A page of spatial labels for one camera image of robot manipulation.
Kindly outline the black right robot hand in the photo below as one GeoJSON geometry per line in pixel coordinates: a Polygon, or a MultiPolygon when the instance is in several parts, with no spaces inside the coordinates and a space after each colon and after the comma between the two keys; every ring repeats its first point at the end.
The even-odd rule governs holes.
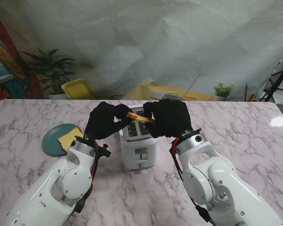
{"type": "Polygon", "coordinates": [[[155,120],[155,124],[145,123],[145,128],[153,138],[180,137],[187,131],[192,131],[187,105],[180,100],[146,102],[143,110],[145,117],[155,120]]]}

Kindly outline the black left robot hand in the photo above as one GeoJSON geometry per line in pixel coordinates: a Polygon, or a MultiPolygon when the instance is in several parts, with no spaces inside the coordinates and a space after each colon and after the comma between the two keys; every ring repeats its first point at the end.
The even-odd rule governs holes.
{"type": "Polygon", "coordinates": [[[90,112],[84,134],[91,140],[105,139],[132,123],[128,112],[132,110],[124,104],[101,102],[90,112]]]}

